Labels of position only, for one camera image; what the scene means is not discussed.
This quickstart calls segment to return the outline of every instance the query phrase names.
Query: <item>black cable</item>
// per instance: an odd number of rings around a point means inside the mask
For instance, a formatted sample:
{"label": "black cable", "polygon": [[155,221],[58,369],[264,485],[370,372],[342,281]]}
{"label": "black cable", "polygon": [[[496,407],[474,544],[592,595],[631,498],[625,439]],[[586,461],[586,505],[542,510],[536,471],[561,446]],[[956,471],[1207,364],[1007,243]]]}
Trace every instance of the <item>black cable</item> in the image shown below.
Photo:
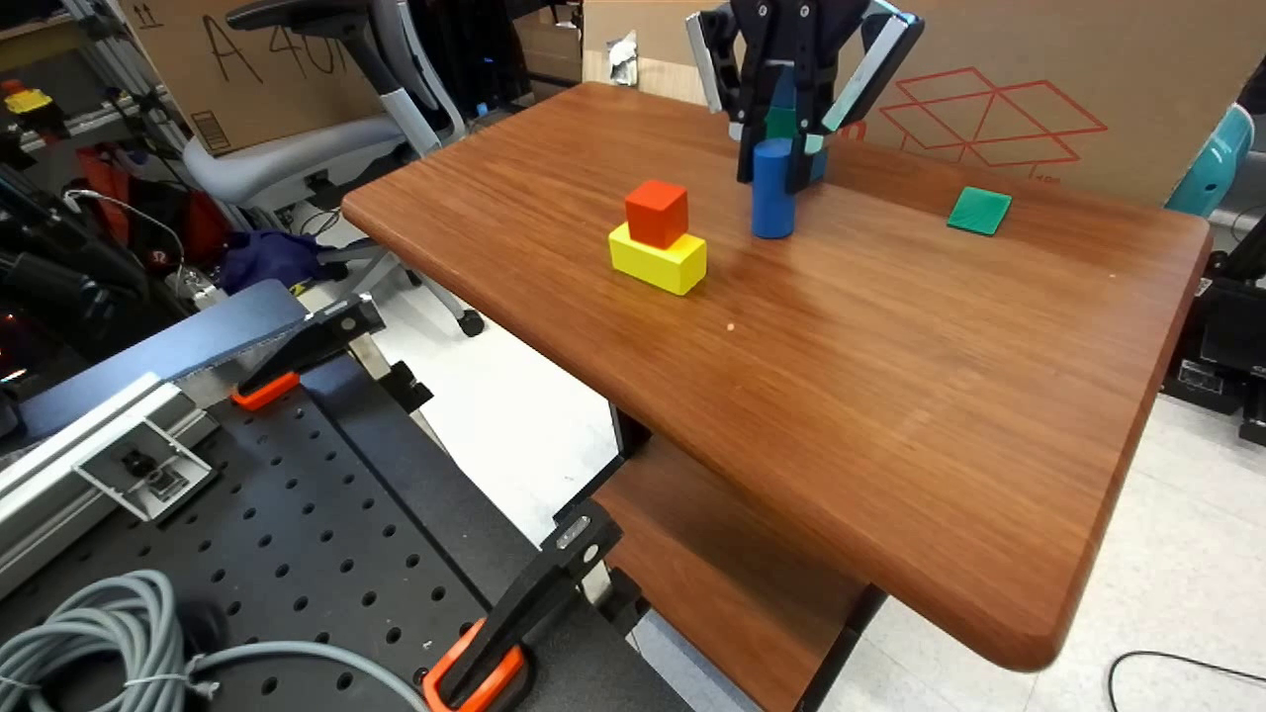
{"label": "black cable", "polygon": [[1175,659],[1175,666],[1191,666],[1191,670],[1207,670],[1207,674],[1222,674],[1222,676],[1240,676],[1240,680],[1253,680],[1253,683],[1266,683],[1264,674],[1245,674],[1245,670],[1225,670],[1225,666],[1216,666],[1216,659],[1200,659],[1200,657],[1181,657],[1181,654],[1166,654],[1166,647],[1129,647],[1119,654],[1112,666],[1107,666],[1107,707],[1117,707],[1117,670],[1123,659],[1141,659],[1141,657],[1154,657],[1154,659]]}

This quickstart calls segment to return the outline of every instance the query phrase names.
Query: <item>wire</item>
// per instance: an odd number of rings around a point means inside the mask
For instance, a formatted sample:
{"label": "wire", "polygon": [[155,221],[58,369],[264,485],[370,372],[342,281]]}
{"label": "wire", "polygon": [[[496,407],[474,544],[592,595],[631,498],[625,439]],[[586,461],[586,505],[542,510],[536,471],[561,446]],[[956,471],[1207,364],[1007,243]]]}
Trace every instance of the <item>wire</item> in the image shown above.
{"label": "wire", "polygon": [[173,225],[160,221],[155,215],[131,207],[131,202],[119,202],[116,194],[101,194],[101,190],[64,190],[64,196],[91,196],[91,202],[107,202],[107,207],[119,207],[144,221],[151,221],[155,229],[164,229],[173,244],[173,277],[181,281],[186,277],[186,265],[190,265],[190,254],[186,254],[186,243],[173,233]]}
{"label": "wire", "polygon": [[1119,703],[1117,703],[1117,670],[1119,670],[1123,659],[1141,659],[1141,657],[1175,659],[1175,666],[1191,666],[1191,670],[1207,670],[1207,674],[1222,674],[1222,676],[1240,676],[1240,680],[1266,683],[1264,674],[1225,670],[1225,666],[1200,659],[1200,657],[1181,657],[1181,654],[1166,654],[1166,647],[1129,647],[1129,654],[1119,654],[1119,657],[1107,666],[1107,707],[1112,707],[1112,712],[1119,712]]}
{"label": "wire", "polygon": [[370,657],[312,639],[258,639],[181,659],[181,628],[173,618],[173,589],[160,571],[134,571],[83,584],[36,628],[0,646],[0,712],[48,707],[39,683],[94,654],[124,657],[124,691],[105,712],[181,712],[186,691],[214,697],[219,680],[196,680],[225,666],[264,657],[318,657],[347,666],[393,688],[411,712],[425,701]]}
{"label": "wire", "polygon": [[347,647],[334,647],[334,646],[312,646],[312,639],[258,639],[258,646],[238,646],[238,647],[223,647],[210,657],[196,657],[190,674],[210,674],[210,670],[225,670],[225,666],[242,666],[242,659],[263,659],[263,657],[318,657],[318,659],[337,659],[345,670],[359,670],[366,676],[380,680],[385,688],[393,688],[409,707],[418,707],[418,697],[395,680],[387,670],[380,670],[370,657],[356,657]]}

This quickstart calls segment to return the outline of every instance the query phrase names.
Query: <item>lower shelf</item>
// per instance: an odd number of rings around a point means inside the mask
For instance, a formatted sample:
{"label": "lower shelf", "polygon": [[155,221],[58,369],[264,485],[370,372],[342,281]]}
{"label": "lower shelf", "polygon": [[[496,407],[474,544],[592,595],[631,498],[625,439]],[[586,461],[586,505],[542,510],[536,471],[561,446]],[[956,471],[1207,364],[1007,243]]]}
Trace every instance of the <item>lower shelf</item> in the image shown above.
{"label": "lower shelf", "polygon": [[665,439],[631,460],[598,504],[625,529],[608,562],[648,604],[759,707],[797,707],[862,580]]}

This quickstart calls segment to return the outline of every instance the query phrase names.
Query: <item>clamp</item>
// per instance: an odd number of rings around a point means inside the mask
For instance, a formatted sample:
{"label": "clamp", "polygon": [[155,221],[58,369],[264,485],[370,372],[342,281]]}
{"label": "clamp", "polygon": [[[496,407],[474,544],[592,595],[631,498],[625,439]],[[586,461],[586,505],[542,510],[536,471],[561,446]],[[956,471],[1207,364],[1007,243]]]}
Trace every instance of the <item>clamp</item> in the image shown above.
{"label": "clamp", "polygon": [[486,712],[508,701],[525,674],[521,646],[578,599],[578,580],[616,538],[616,523],[598,504],[575,505],[503,601],[425,674],[418,691],[426,707]]}
{"label": "clamp", "polygon": [[380,331],[380,330],[385,330],[385,316],[370,291],[334,301],[327,307],[312,312],[264,364],[258,364],[238,382],[232,405],[242,411],[264,411],[302,382],[302,372],[327,364],[345,351],[356,351],[359,364],[387,388],[387,394],[404,411],[416,411],[418,405],[432,399],[432,388],[418,382],[409,372],[409,364],[393,364],[393,369],[370,364],[370,359],[380,359],[380,351],[356,349],[366,331]]}

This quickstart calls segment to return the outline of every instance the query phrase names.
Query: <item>yellow block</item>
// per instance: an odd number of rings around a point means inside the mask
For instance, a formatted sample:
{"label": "yellow block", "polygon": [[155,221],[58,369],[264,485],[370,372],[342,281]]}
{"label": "yellow block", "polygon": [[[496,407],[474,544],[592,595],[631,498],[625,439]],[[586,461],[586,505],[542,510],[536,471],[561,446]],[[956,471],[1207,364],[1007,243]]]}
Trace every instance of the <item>yellow block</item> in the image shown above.
{"label": "yellow block", "polygon": [[669,248],[657,248],[635,243],[631,221],[620,221],[616,229],[608,229],[604,244],[616,274],[631,274],[677,297],[695,290],[707,274],[707,243],[695,233],[682,233]]}
{"label": "yellow block", "polygon": [[39,88],[19,88],[3,94],[10,115],[32,115],[32,112],[43,112],[48,101],[53,94],[43,94]]}

